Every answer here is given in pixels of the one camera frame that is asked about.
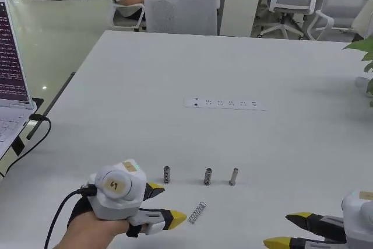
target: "laptop keyboard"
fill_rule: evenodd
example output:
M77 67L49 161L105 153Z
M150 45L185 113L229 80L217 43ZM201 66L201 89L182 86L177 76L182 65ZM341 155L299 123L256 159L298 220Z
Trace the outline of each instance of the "laptop keyboard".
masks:
M18 127L19 121L0 117L0 145L6 141L9 135Z

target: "table surface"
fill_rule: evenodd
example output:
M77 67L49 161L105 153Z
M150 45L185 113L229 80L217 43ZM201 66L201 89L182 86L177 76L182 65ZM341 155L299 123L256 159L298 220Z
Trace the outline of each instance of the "table surface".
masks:
M340 216L347 193L373 189L373 111L354 86L365 63L344 45L106 31L51 110L49 137L0 184L1 242L42 245L65 195L128 158L157 183L171 167L166 192L145 207L207 208L194 225L119 236L110 248L257 249L269 237L313 237L284 216ZM253 99L267 111L185 108L188 97Z

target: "laptop screen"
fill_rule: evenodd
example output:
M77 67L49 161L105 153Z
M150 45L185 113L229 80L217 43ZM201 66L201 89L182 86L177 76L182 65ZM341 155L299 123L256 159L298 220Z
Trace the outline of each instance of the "laptop screen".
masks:
M0 99L29 100L9 14L2 1L0 1Z

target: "laptop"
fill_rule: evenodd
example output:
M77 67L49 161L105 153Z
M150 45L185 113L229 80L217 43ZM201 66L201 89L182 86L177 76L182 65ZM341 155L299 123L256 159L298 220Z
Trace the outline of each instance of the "laptop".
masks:
M0 0L0 159L36 111L24 79L7 0Z

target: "hand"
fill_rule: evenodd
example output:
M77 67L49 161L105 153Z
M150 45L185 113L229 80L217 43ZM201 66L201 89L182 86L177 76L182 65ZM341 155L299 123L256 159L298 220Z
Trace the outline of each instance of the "hand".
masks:
M75 217L61 242L55 249L104 249L113 238L126 233L129 223L126 220L103 221L93 211Z

